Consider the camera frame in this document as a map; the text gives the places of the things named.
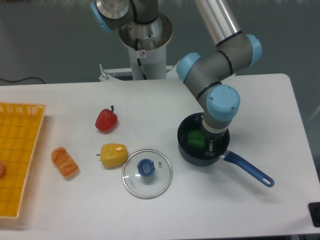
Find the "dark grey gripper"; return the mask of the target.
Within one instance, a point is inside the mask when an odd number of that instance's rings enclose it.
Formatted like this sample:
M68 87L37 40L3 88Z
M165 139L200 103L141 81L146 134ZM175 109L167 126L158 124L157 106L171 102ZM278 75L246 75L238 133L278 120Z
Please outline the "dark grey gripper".
M214 141L222 138L227 131L227 127L217 129L217 128L212 128L212 127L205 127L204 125L201 126L201 130L204 133L205 137L208 140L208 144L206 146L205 150L205 156L206 157L214 157L215 152L214 152Z

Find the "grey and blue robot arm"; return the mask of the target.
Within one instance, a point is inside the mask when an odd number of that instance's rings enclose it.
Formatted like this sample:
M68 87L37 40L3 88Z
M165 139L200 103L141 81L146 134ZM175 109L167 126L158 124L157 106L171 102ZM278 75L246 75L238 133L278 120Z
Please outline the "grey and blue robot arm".
M211 34L216 52L204 58L193 52L176 65L176 72L203 108L194 120L204 143L182 143L181 152L219 157L228 147L228 126L236 115L238 92L222 81L256 63L262 56L260 41L245 35L225 0L198 0L196 6ZM100 27L117 30L129 54L134 80L166 76L167 44L173 35L169 18L156 0L95 0L90 5Z

